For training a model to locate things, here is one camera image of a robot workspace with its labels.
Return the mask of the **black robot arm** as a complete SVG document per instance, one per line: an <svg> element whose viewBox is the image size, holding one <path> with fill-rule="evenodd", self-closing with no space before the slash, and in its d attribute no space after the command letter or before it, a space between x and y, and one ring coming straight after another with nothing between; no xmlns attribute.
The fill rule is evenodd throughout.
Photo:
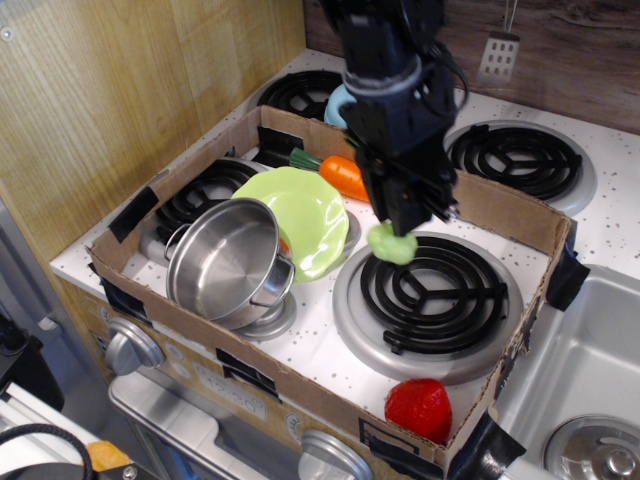
<svg viewBox="0 0 640 480"><path fill-rule="evenodd" d="M448 219L457 180L444 137L457 116L456 65L437 39L441 1L324 1L352 101L339 109L376 217L404 236Z"/></svg>

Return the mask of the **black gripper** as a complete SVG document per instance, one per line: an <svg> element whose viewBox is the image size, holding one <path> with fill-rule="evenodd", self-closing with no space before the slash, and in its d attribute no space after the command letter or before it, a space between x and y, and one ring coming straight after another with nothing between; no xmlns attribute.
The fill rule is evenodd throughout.
<svg viewBox="0 0 640 480"><path fill-rule="evenodd" d="M439 62L400 75L343 73L355 103L340 108L357 146L356 162L376 217L403 237L432 216L454 213L457 176L444 152L456 116L454 82Z"/></svg>

